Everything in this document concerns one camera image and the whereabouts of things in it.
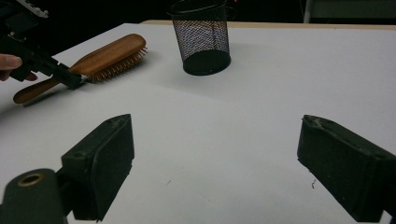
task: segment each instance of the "finger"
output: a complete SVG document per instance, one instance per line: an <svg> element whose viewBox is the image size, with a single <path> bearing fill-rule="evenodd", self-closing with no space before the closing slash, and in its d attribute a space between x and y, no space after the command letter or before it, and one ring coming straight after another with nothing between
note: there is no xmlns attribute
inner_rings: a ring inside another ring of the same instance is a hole
<svg viewBox="0 0 396 224"><path fill-rule="evenodd" d="M11 70L22 65L20 57L10 54L0 54L0 70Z"/></svg>
<svg viewBox="0 0 396 224"><path fill-rule="evenodd" d="M9 78L11 71L0 71L0 81L6 81Z"/></svg>
<svg viewBox="0 0 396 224"><path fill-rule="evenodd" d="M28 81L36 81L37 80L37 76L34 73L30 73L25 80Z"/></svg>

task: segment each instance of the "white surface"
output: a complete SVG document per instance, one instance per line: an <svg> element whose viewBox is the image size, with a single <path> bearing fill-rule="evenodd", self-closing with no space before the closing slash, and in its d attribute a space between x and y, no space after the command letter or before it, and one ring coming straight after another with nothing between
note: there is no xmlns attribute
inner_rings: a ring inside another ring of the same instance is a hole
<svg viewBox="0 0 396 224"><path fill-rule="evenodd" d="M129 113L134 167L104 223L356 223L297 161L302 117L396 153L396 32L230 28L232 63L208 77L182 70L168 25L123 24L55 58L71 66L131 33L148 55L104 84L58 86L22 106L12 97L30 83L0 83L0 190L29 170L57 171L102 121Z"/></svg>

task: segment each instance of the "hairbrush bristles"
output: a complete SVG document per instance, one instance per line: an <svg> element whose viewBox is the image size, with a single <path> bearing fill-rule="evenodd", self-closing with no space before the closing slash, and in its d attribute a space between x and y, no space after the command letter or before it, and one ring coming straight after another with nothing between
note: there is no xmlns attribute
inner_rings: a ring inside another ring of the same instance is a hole
<svg viewBox="0 0 396 224"><path fill-rule="evenodd" d="M123 59L122 61L114 63L110 67L103 69L93 75L90 75L88 79L91 82L96 83L114 77L115 75L118 75L126 70L129 70L138 63L140 63L146 54L147 54L147 48L143 48L137 53Z"/></svg>

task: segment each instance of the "mesh pencil cup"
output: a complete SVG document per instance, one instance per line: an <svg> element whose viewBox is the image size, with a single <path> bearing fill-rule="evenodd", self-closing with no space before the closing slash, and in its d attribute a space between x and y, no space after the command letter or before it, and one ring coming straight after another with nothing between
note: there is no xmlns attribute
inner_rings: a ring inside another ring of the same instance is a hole
<svg viewBox="0 0 396 224"><path fill-rule="evenodd" d="M168 14L172 18L185 72L207 76L231 63L227 0L181 0Z"/></svg>

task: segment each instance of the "wooden hairbrush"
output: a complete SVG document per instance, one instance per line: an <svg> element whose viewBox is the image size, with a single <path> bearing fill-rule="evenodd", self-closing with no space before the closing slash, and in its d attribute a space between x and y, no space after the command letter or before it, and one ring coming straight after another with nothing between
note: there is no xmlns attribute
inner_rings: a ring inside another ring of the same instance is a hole
<svg viewBox="0 0 396 224"><path fill-rule="evenodd" d="M141 35L126 35L82 57L68 71L87 76L93 83L99 82L140 63L145 54L146 40ZM14 102L26 103L59 83L54 78L37 82L18 91L14 95Z"/></svg>

